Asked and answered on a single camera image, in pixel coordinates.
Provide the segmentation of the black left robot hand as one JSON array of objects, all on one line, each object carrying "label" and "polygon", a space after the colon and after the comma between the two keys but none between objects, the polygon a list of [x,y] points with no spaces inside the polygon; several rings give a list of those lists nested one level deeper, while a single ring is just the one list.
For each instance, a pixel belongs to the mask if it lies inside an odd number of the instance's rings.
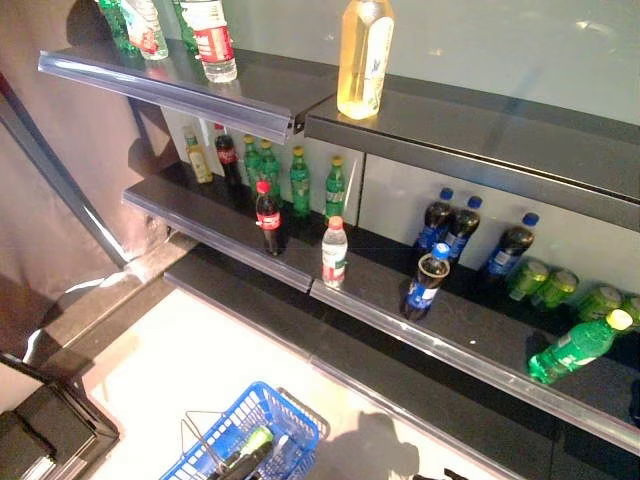
[{"label": "black left robot hand", "polygon": [[259,465],[270,455],[273,444],[268,442],[242,456],[232,467],[218,476],[220,480],[243,480],[251,476]]}]

